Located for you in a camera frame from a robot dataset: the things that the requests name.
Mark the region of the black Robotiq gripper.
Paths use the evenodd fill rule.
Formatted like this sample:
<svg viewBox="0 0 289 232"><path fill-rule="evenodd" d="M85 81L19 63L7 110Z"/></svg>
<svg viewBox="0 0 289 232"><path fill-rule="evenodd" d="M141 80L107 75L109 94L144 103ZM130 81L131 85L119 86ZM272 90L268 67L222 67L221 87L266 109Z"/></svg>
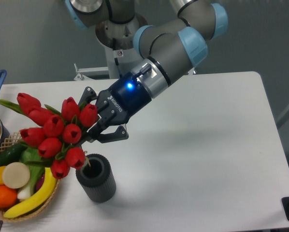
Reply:
<svg viewBox="0 0 289 232"><path fill-rule="evenodd" d="M87 134L94 141L110 143L129 138L126 127L122 124L127 123L133 115L150 103L152 98L144 85L137 80L137 76L128 72L99 94L92 87L85 87L78 106L87 105L94 100L101 120L90 128ZM115 125L119 126L114 132L102 134L109 126Z"/></svg>

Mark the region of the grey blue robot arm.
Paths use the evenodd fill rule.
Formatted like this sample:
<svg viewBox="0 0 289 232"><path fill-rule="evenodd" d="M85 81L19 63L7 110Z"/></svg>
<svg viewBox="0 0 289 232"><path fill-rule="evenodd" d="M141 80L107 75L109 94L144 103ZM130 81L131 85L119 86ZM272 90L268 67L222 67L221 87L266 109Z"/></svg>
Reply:
<svg viewBox="0 0 289 232"><path fill-rule="evenodd" d="M96 102L99 120L80 143L127 139L126 123L156 96L195 68L208 54L206 41L226 32L228 16L218 3L173 0L177 18L162 26L148 25L132 0L68 0L80 28L95 27L107 70L115 82L81 102Z"/></svg>

